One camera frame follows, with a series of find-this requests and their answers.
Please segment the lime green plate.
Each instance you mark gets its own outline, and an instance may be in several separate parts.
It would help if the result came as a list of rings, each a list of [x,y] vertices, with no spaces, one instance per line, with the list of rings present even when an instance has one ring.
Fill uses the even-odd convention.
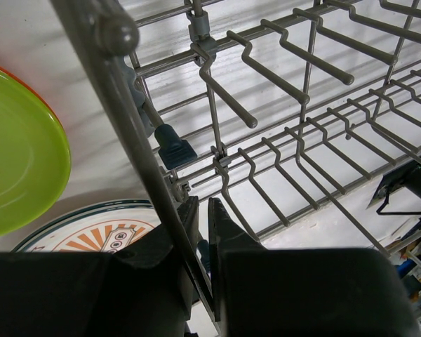
[[[49,210],[71,172],[59,119],[25,82],[0,67],[0,236]]]

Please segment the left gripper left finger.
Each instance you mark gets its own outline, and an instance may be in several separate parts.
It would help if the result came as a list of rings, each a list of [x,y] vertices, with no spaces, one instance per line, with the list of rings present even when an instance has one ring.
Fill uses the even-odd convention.
[[[0,252],[0,336],[183,336],[194,287],[159,224],[115,252]]]

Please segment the white plate orange sunburst pattern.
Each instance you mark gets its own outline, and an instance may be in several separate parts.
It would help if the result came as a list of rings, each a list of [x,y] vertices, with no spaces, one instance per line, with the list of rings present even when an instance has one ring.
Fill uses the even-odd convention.
[[[52,220],[23,239],[13,251],[115,253],[141,239],[160,223],[148,200],[107,201]]]

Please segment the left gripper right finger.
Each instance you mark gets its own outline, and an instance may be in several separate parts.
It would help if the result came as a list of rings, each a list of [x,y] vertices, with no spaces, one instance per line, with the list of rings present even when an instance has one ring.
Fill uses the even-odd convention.
[[[223,336],[419,336],[392,264],[364,248],[266,249],[208,203],[210,278]]]

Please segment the grey wire dish rack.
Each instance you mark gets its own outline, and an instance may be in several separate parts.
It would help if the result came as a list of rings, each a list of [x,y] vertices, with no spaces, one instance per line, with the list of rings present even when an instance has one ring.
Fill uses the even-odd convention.
[[[197,157],[180,196],[219,197],[268,249],[391,246],[420,216],[380,216],[383,176],[421,154],[421,1],[203,1],[213,92],[193,64],[191,1],[124,1],[137,70]]]

